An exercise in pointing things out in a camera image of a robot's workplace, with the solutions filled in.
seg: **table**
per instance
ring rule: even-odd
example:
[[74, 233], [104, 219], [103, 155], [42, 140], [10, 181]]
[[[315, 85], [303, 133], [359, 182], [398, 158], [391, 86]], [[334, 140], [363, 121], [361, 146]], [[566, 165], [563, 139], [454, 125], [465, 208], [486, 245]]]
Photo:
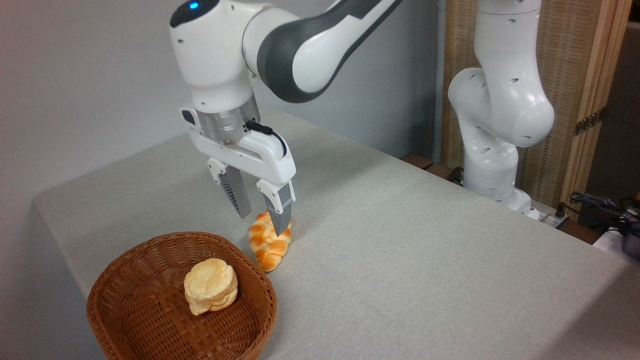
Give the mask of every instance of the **table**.
[[[293, 241], [269, 278], [263, 359], [637, 359], [640, 272], [567, 234], [291, 115]], [[127, 249], [247, 229], [183, 136], [59, 186], [36, 206], [83, 293]]]

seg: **braided bread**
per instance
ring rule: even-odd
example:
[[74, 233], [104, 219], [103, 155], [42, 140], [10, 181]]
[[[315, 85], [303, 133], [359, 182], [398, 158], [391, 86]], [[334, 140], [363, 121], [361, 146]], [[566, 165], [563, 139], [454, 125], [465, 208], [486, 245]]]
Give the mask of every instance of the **braided bread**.
[[253, 250], [258, 265], [265, 272], [273, 271], [287, 254], [291, 242], [291, 223], [285, 231], [276, 235], [269, 213], [261, 213], [249, 228], [249, 246]]

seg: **black cable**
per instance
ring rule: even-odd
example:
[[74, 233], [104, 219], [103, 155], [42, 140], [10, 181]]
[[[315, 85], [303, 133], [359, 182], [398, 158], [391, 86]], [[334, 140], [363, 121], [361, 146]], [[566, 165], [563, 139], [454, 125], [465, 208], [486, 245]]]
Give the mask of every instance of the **black cable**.
[[273, 132], [273, 136], [277, 137], [278, 140], [280, 140], [280, 143], [282, 144], [282, 157], [284, 158], [285, 156], [287, 156], [287, 146], [286, 144], [284, 144], [284, 140], [275, 131]]
[[282, 137], [280, 137], [280, 135], [278, 135], [275, 131], [273, 131], [273, 129], [271, 129], [268, 126], [264, 126], [262, 124], [258, 124], [255, 121], [248, 121], [248, 122], [244, 123], [244, 125], [249, 130], [256, 130], [259, 133], [263, 133], [265, 135], [273, 135], [276, 138], [278, 138], [278, 140], [282, 144], [282, 157], [284, 158], [285, 156], [287, 156], [287, 144], [285, 144], [284, 139], [282, 139]]
[[600, 222], [601, 224], [608, 225], [609, 227], [615, 227], [615, 228], [617, 228], [619, 230], [628, 231], [628, 232], [632, 233], [633, 235], [640, 237], [640, 233], [638, 233], [638, 229], [637, 228], [625, 226], [625, 225], [623, 225], [624, 223], [621, 224], [620, 222], [609, 222], [609, 221], [606, 221], [606, 220], [600, 220], [598, 218], [591, 217], [591, 216], [589, 216], [589, 215], [587, 215], [587, 214], [585, 214], [585, 213], [583, 213], [583, 212], [581, 212], [579, 210], [571, 208], [569, 205], [567, 205], [567, 204], [565, 204], [563, 202], [561, 202], [560, 205], [564, 206], [564, 208], [567, 209], [567, 210], [571, 210], [572, 212], [574, 212], [574, 213], [576, 213], [578, 215], [584, 216], [586, 218], [589, 218], [589, 219], [591, 219], [591, 220], [593, 220], [595, 222]]

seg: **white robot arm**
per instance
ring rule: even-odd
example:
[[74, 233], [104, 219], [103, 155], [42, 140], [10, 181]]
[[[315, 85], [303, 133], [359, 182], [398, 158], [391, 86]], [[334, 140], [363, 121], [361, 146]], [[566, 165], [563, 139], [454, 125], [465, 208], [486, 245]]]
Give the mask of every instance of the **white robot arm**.
[[540, 83], [536, 37], [541, 0], [478, 0], [474, 51], [482, 68], [449, 85], [465, 147], [463, 185], [537, 218], [531, 198], [515, 188], [518, 147], [541, 142], [554, 109]]
[[198, 150], [241, 217], [251, 212], [240, 171], [260, 179], [275, 229], [289, 224], [296, 167], [286, 141], [259, 124], [252, 84], [305, 102], [322, 94], [349, 55], [401, 0], [338, 0], [299, 19], [270, 4], [192, 0], [178, 7], [170, 34], [193, 103], [180, 109]]

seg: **wicker basket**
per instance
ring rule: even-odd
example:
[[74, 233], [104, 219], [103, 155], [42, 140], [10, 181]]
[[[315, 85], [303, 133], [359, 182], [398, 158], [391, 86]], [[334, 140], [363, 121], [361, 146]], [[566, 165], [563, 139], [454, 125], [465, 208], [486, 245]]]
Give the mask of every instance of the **wicker basket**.
[[[228, 308], [194, 316], [184, 298], [193, 265], [220, 258], [238, 278]], [[87, 317], [109, 359], [256, 359], [276, 317], [269, 279], [228, 240], [171, 233], [115, 259], [93, 285]]]

